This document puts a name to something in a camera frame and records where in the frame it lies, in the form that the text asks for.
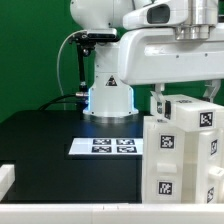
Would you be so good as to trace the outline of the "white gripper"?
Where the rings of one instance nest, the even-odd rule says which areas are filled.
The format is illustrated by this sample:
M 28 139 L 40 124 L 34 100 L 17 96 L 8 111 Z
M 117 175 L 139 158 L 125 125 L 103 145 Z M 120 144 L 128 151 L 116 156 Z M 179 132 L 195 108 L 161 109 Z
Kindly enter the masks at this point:
M 206 80 L 203 99 L 213 102 L 224 78 L 224 25 L 207 40 L 177 40 L 172 28 L 129 31 L 119 42 L 118 77 L 129 85 L 155 84 L 150 112 L 166 119 L 171 102 L 164 83 Z

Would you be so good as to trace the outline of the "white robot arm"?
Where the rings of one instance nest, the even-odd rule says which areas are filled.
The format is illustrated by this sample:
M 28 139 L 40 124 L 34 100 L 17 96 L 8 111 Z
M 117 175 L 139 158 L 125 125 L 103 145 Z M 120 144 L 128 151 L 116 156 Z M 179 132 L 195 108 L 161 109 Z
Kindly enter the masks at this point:
M 134 85 L 224 79 L 218 11 L 219 0 L 71 0 L 81 53 L 95 52 L 84 114 L 137 115 Z

